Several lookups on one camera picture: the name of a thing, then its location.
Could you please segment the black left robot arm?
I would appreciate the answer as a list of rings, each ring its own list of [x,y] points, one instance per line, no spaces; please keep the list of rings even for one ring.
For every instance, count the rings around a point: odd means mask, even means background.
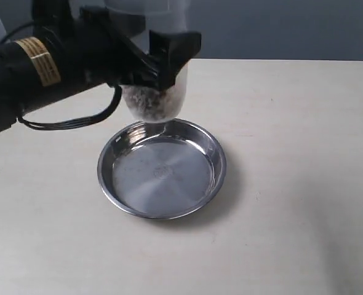
[[[68,1],[33,1],[30,37],[0,40],[0,133],[21,123],[34,130],[71,130],[97,124],[118,107],[123,86],[170,89],[178,73],[201,49],[196,31],[149,32],[149,51],[132,41],[139,24],[123,31],[111,11],[83,6],[73,17]],[[38,123],[25,115],[101,84],[113,88],[102,112],[56,123]]]

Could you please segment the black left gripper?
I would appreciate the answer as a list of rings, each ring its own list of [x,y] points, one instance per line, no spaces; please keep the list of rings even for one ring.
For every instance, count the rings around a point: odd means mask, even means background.
[[[50,53],[41,72],[55,79],[43,85],[33,74],[35,90],[78,91],[115,82],[162,92],[201,50],[202,34],[197,31],[150,31],[146,53],[132,40],[146,31],[145,16],[103,6],[82,6],[74,17],[69,1],[32,1],[31,17],[33,36]]]

